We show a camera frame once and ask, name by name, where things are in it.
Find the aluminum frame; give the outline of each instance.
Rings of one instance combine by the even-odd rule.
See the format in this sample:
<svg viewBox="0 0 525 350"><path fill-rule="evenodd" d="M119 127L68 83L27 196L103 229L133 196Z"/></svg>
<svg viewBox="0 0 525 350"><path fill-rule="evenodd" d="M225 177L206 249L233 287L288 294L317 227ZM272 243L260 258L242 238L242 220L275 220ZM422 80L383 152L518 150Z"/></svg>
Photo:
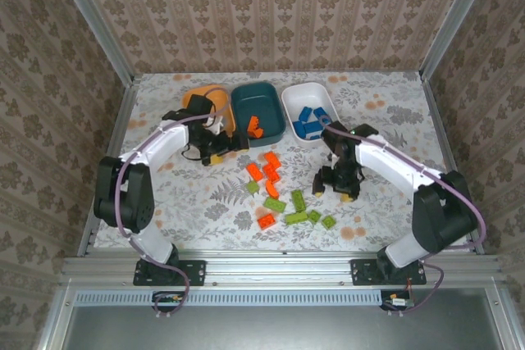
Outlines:
<svg viewBox="0 0 525 350"><path fill-rule="evenodd" d="M430 79L473 3L474 0L453 1L445 20L441 24L440 30L437 32L420 66L423 77Z"/></svg>
<svg viewBox="0 0 525 350"><path fill-rule="evenodd" d="M89 28L93 31L107 59L111 62L113 69L121 79L126 88L130 87L133 81L133 66L128 62L126 56L116 38L110 31L102 14L95 5L94 0L74 0L76 6L82 12Z"/></svg>
<svg viewBox="0 0 525 350"><path fill-rule="evenodd" d="M446 139L445 129L426 79L423 89L445 157L447 168L455 169L454 158ZM108 154L120 152L126 126L140 79L136 79L117 118ZM130 292L138 256L131 249L94 248L93 241L98 220L90 215L79 248L79 257L65 260L48 321L39 344L41 350L62 348L71 322L77 292L86 289ZM431 261L445 271L441 285L444 289L485 289L491 305L503 348L525 348L523 331L509 292L504 284L497 256L474 252L443 252ZM208 262L206 284L198 291L222 291L233 294L244 291L279 290L349 291L352 289L398 289L399 286L353 286L349 262L356 258L374 258L374 252L241 252L241 251L182 251L181 259L202 259ZM427 270L427 284L418 289L431 289L438 279L437 272ZM181 291L181 287L150 287L156 290Z"/></svg>

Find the green lego brick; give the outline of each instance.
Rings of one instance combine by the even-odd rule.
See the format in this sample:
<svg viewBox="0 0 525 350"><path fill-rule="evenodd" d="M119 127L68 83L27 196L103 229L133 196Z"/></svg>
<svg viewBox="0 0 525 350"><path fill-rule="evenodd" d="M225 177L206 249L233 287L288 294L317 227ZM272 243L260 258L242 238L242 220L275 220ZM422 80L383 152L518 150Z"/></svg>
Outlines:
<svg viewBox="0 0 525 350"><path fill-rule="evenodd" d="M300 190L294 190L292 192L292 202L297 212L306 211L306 204L304 203L303 194Z"/></svg>
<svg viewBox="0 0 525 350"><path fill-rule="evenodd" d="M275 198L268 197L266 201L264 202L263 206L271 209L272 211L282 213L285 211L286 202L282 202L282 201L276 200Z"/></svg>
<svg viewBox="0 0 525 350"><path fill-rule="evenodd" d="M327 216L325 217L323 220L321 220L321 224L322 226L329 230L331 229L334 225L336 225L336 219L334 219L333 217L331 216Z"/></svg>
<svg viewBox="0 0 525 350"><path fill-rule="evenodd" d="M297 212L290 213L285 216L285 222L287 225L296 225L297 223L302 223L308 219L306 212Z"/></svg>
<svg viewBox="0 0 525 350"><path fill-rule="evenodd" d="M321 219L321 214L315 209L312 209L308 214L308 220L310 220L312 224L315 225L319 221L319 219Z"/></svg>
<svg viewBox="0 0 525 350"><path fill-rule="evenodd" d="M254 180L250 180L246 184L246 189L250 192L250 194L253 196L255 193L258 193L259 191L259 185Z"/></svg>

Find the floral tablecloth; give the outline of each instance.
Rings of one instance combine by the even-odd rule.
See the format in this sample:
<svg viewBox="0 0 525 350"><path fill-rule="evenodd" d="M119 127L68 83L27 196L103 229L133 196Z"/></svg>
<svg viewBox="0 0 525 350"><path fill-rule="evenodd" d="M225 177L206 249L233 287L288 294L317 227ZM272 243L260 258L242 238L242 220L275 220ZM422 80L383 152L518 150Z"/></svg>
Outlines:
<svg viewBox="0 0 525 350"><path fill-rule="evenodd" d="M444 170L422 84L416 72L290 72L233 74L144 75L138 89L122 151L144 140L162 115L180 108L182 95L205 84L234 88L255 81L268 81L279 94L292 84L314 81L323 84L348 128L368 123L400 150L427 166ZM286 226L284 215L277 225L261 231L257 218L268 213L267 197L252 197L246 190L251 161L264 164L269 150L280 156L282 180L277 184L286 213L294 211L290 191L304 192L307 210L332 215L337 224L325 230L310 222ZM321 198L312 196L312 180L327 165L326 147L299 148L290 125L283 139L271 147L229 153L219 166L203 167L175 153L155 174L154 220L178 248L206 250L322 250L376 251L410 229L412 204L380 175L364 169L367 179L355 202L340 202L327 188ZM128 247L113 228L100 225L96 248Z"/></svg>

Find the damask wallpaper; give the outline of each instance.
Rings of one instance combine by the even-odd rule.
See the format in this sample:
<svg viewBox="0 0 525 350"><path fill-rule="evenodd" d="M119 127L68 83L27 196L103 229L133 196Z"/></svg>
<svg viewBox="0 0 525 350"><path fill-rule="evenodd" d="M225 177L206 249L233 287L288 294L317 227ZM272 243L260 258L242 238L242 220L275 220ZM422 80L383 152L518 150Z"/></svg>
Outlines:
<svg viewBox="0 0 525 350"><path fill-rule="evenodd" d="M1 349L43 327L122 91L72 0L0 0Z"/></svg>
<svg viewBox="0 0 525 350"><path fill-rule="evenodd" d="M476 0L431 85L525 321L525 0Z"/></svg>
<svg viewBox="0 0 525 350"><path fill-rule="evenodd" d="M416 70L453 0L94 0L136 73Z"/></svg>

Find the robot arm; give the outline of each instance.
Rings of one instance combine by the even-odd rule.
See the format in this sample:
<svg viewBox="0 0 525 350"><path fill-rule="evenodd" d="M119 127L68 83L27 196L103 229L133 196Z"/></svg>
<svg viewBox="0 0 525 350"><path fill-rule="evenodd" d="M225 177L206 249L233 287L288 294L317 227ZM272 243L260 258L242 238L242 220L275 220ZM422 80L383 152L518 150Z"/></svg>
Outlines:
<svg viewBox="0 0 525 350"><path fill-rule="evenodd" d="M330 127L347 131L340 122ZM357 141L335 134L329 129L322 132L322 139L332 151L332 167L324 166L313 182L314 194L324 192L324 184L331 184L334 191L347 194L349 200L358 197L360 183L364 177L361 167L367 167L385 177L407 197L413 200L412 231L401 239L383 248L378 253L378 265L384 276L431 253L438 253L461 239L477 227L477 219L452 193L445 191L434 180L423 174L423 170L441 178L449 186L470 200L466 182L456 171L441 174L440 171L423 167L415 170L406 161L421 167L421 164L399 150L369 125L360 125L350 131L360 137L377 141Z"/></svg>
<svg viewBox="0 0 525 350"><path fill-rule="evenodd" d="M169 266L178 265L175 245L162 234L152 222L155 201L153 198L152 175L174 153L192 145L200 152L200 161L208 166L221 161L221 156L230 151L248 149L248 139L241 133L229 137L220 131L221 117L190 120L173 126L174 120L208 114L212 102L206 97L192 95L187 108L170 111L158 128L145 141L143 150L140 143L131 151L119 157L104 157L98 166L94 199L94 214L109 226L117 227L115 213L116 180L124 164L132 156L123 178L120 190L120 213L125 232L130 242L138 246L154 261Z"/></svg>

